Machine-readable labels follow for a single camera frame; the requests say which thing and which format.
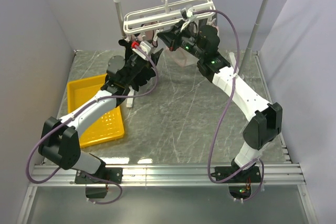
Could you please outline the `white clip hanger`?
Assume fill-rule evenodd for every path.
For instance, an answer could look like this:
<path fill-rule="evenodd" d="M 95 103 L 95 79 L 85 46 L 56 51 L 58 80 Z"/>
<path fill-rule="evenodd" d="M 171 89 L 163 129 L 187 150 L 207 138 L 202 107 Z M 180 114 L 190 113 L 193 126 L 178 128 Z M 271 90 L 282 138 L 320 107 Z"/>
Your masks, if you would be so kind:
<path fill-rule="evenodd" d="M 136 10 L 127 13 L 123 18 L 123 31 L 126 35 L 134 35 L 148 30 L 160 30 L 170 27 L 180 20 L 183 20 L 180 10 L 183 8 L 194 8 L 197 20 L 209 18 L 210 10 L 215 9 L 213 0 L 181 0 L 169 3 L 168 0 L 161 0 L 163 5 Z M 141 24 L 156 22 L 154 25 L 140 27 Z"/>

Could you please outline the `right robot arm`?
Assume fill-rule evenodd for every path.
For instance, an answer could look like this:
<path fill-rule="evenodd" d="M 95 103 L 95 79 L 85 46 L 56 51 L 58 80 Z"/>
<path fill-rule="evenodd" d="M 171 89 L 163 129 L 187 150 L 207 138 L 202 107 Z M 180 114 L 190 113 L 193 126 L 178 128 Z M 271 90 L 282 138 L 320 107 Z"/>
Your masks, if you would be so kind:
<path fill-rule="evenodd" d="M 232 172 L 227 177 L 221 176 L 213 181 L 217 184 L 231 179 L 243 182 L 249 177 L 251 168 L 265 147 L 281 133 L 281 105 L 261 97 L 222 57 L 218 52 L 220 38 L 215 27 L 204 25 L 198 33 L 192 34 L 188 29 L 175 25 L 159 32 L 157 36 L 170 51 L 181 48 L 196 57 L 202 76 L 227 94 L 228 103 L 235 103 L 244 114 L 248 124 L 243 130 L 244 143 L 232 160 Z"/>

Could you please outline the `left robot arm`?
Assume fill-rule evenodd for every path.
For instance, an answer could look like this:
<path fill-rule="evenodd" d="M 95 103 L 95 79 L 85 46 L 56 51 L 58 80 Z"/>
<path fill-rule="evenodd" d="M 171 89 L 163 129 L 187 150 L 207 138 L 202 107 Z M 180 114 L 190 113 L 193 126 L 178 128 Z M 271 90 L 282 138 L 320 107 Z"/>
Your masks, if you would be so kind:
<path fill-rule="evenodd" d="M 117 108 L 130 97 L 131 90 L 158 77 L 156 65 L 162 50 L 156 51 L 148 41 L 129 44 L 124 56 L 114 56 L 108 62 L 106 77 L 99 91 L 73 112 L 44 124 L 38 152 L 64 170 L 76 169 L 87 173 L 94 183 L 106 177 L 103 160 L 83 152 L 81 135 L 107 112 Z"/>

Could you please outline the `pink underwear black trim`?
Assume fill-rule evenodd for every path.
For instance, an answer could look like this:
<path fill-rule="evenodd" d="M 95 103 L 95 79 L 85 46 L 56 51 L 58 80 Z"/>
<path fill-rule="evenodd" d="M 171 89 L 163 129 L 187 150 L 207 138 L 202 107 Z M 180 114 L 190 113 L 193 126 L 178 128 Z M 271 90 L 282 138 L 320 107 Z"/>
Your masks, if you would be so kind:
<path fill-rule="evenodd" d="M 150 25 L 154 25 L 154 24 L 156 24 L 156 22 L 144 23 L 144 24 L 141 24 L 140 27 L 146 27 L 146 26 L 150 26 Z M 134 37 L 139 41 L 144 41 L 144 40 L 153 39 L 154 34 L 155 34 L 154 30 L 148 30 L 148 31 L 143 31 L 143 32 L 140 32 L 140 33 L 136 33 L 136 34 L 134 34 Z"/>

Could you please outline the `white underwear pink trim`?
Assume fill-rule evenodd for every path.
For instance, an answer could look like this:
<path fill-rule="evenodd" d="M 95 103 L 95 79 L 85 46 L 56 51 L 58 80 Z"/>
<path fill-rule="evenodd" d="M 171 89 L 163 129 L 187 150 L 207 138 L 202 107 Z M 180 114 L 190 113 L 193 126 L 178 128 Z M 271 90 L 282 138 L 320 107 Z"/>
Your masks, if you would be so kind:
<path fill-rule="evenodd" d="M 175 51 L 169 51 L 168 48 L 165 48 L 163 53 L 165 56 L 171 58 L 180 67 L 187 67 L 197 63 L 197 58 L 181 48 L 178 48 Z"/>

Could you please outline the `grey striped underwear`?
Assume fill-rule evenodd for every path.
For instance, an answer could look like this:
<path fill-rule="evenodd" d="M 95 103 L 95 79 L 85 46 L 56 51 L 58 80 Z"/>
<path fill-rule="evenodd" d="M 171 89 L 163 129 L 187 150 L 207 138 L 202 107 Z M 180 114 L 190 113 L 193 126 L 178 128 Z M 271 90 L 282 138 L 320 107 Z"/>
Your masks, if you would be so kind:
<path fill-rule="evenodd" d="M 217 35 L 219 36 L 219 26 L 217 23 L 217 16 L 213 15 L 209 18 L 203 18 L 203 19 L 199 19 L 197 21 L 197 31 L 200 30 L 200 28 L 204 25 L 210 25 L 212 27 L 215 27 L 217 29 Z"/>

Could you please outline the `white rack left foot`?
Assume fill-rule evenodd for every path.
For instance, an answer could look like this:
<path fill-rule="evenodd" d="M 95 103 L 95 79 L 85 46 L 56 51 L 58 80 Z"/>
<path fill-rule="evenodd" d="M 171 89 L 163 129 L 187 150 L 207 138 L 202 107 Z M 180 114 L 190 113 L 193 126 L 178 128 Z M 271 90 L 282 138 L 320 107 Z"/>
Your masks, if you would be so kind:
<path fill-rule="evenodd" d="M 126 107 L 127 108 L 133 108 L 133 104 L 134 104 L 134 96 L 135 95 L 135 91 L 131 88 L 130 92 L 128 94 L 128 98 L 126 99 Z"/>

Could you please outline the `yellow plastic tray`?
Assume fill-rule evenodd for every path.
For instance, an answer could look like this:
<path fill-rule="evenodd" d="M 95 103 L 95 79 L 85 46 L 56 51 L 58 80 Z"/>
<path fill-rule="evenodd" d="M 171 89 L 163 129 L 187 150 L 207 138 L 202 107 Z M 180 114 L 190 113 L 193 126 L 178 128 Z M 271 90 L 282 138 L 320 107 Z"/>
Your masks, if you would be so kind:
<path fill-rule="evenodd" d="M 68 113 L 79 108 L 91 99 L 104 84 L 104 74 L 79 80 L 70 81 L 67 84 Z M 79 138 L 81 148 L 102 144 L 117 140 L 124 136 L 124 125 L 121 109 L 115 108 L 105 113 L 94 122 Z"/>

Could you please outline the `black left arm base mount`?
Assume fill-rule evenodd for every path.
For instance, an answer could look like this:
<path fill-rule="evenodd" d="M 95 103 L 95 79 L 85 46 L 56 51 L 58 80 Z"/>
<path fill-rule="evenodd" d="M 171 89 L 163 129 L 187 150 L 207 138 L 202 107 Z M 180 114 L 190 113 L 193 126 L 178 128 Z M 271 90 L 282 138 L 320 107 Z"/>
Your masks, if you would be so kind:
<path fill-rule="evenodd" d="M 108 180 L 116 184 L 121 184 L 123 176 L 122 167 L 105 167 L 102 171 L 89 176 L 79 171 L 75 176 L 75 184 L 103 184 L 102 180 Z"/>

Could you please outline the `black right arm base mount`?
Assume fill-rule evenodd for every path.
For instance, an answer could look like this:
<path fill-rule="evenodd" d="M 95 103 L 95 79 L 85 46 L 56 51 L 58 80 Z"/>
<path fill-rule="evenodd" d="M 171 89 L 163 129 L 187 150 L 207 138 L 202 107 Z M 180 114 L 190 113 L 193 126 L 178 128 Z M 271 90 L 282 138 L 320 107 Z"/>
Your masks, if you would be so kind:
<path fill-rule="evenodd" d="M 215 171 L 211 173 L 211 176 L 215 178 L 216 181 L 220 181 L 224 178 L 232 175 L 236 170 L 233 167 L 228 166 L 216 166 Z M 247 170 L 239 172 L 237 175 L 232 177 L 227 181 L 227 183 L 232 184 L 246 184 L 246 183 L 259 183 L 261 182 L 262 171 L 259 167 L 253 166 Z"/>

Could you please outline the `aluminium table edge rail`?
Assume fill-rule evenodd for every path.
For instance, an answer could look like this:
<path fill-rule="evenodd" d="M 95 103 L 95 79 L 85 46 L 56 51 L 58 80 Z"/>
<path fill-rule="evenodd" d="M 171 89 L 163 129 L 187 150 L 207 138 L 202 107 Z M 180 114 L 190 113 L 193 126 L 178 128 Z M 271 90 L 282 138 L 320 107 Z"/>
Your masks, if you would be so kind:
<path fill-rule="evenodd" d="M 122 167 L 121 186 L 123 187 L 182 187 L 182 186 L 219 186 L 212 183 L 204 164 L 175 165 L 109 165 Z M 42 180 L 49 176 L 56 166 L 35 166 L 31 176 Z M 59 170 L 50 180 L 37 186 L 85 186 L 75 183 L 77 172 L 73 169 Z M 299 164 L 266 164 L 264 182 L 268 185 L 305 185 L 306 181 Z"/>

